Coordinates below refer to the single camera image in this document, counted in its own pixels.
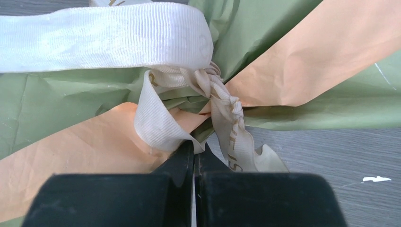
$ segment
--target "wood grain surface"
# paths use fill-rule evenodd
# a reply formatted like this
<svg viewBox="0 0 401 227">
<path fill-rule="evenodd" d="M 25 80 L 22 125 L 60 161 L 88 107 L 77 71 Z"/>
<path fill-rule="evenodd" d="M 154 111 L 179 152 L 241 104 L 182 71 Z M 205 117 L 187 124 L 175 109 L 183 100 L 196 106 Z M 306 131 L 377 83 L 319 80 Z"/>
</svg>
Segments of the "wood grain surface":
<svg viewBox="0 0 401 227">
<path fill-rule="evenodd" d="M 87 0 L 0 0 L 0 15 L 38 15 L 88 6 Z M 268 131 L 248 128 L 255 145 L 270 145 L 292 172 L 322 175 L 350 227 L 401 226 L 401 129 Z M 220 157 L 215 135 L 208 140 Z M 364 182 L 366 176 L 391 178 Z"/>
</svg>

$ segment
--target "white paint spot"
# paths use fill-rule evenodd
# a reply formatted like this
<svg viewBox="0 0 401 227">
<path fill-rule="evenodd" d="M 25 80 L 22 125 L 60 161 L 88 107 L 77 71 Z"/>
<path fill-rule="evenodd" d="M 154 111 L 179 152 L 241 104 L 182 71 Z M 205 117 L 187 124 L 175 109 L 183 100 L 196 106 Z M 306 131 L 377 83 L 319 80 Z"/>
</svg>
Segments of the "white paint spot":
<svg viewBox="0 0 401 227">
<path fill-rule="evenodd" d="M 369 176 L 367 176 L 367 177 L 364 177 L 363 179 L 362 179 L 362 181 L 373 181 L 373 182 L 380 182 L 380 181 L 390 181 L 391 179 L 390 178 L 387 178 L 387 177 L 381 177 L 381 176 L 377 176 L 377 177 L 369 177 Z"/>
<path fill-rule="evenodd" d="M 383 78 L 386 80 L 386 82 L 388 83 L 388 85 L 390 85 L 394 90 L 397 90 L 387 79 L 387 77 L 384 75 L 384 73 L 382 72 L 382 70 L 379 68 L 379 65 L 377 63 L 375 63 L 376 68 L 379 70 L 380 74 L 383 76 Z"/>
</svg>

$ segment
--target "gray wooden surface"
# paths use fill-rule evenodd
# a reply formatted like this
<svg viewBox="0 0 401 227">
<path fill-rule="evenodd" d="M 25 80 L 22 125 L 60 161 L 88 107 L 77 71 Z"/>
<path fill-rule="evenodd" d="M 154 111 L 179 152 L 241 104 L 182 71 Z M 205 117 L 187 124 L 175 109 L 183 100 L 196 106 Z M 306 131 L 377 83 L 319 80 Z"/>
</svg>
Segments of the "gray wooden surface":
<svg viewBox="0 0 401 227">
<path fill-rule="evenodd" d="M 85 6 L 87 0 L 0 0 L 0 15 L 37 15 Z M 290 171 L 324 176 L 334 188 L 349 226 L 401 226 L 401 129 L 248 129 L 255 145 L 270 145 Z M 215 135 L 210 137 L 209 144 L 219 155 Z M 392 181 L 362 183 L 366 176 L 388 177 Z"/>
</svg>

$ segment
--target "white ribbon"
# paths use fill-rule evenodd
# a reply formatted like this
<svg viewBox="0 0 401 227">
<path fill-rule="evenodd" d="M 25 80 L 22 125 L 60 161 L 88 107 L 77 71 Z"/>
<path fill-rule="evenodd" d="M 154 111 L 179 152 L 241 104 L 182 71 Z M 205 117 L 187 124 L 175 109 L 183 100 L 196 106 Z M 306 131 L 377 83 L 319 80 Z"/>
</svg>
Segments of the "white ribbon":
<svg viewBox="0 0 401 227">
<path fill-rule="evenodd" d="M 229 94 L 218 67 L 211 63 L 211 34 L 195 8 L 145 3 L 3 16 L 0 34 L 0 72 L 151 68 L 145 74 L 134 127 L 153 148 L 173 152 L 184 140 L 192 140 L 195 153 L 204 150 L 157 95 L 190 86 L 211 99 L 213 127 L 232 170 L 288 171 L 267 145 L 254 150 L 241 102 Z"/>
</svg>

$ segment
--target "gray table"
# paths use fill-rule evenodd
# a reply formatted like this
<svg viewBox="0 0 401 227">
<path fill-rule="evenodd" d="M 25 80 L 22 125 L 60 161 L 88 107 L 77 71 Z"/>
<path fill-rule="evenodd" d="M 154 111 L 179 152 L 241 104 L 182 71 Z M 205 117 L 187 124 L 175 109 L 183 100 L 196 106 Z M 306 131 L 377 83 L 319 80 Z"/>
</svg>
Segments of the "gray table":
<svg viewBox="0 0 401 227">
<path fill-rule="evenodd" d="M 0 0 L 0 15 L 37 15 L 85 6 L 87 0 Z M 334 188 L 349 226 L 401 226 L 401 129 L 248 130 L 256 146 L 270 145 L 292 172 L 324 176 Z M 209 144 L 219 155 L 215 135 Z M 362 183 L 366 176 L 392 181 Z"/>
</svg>

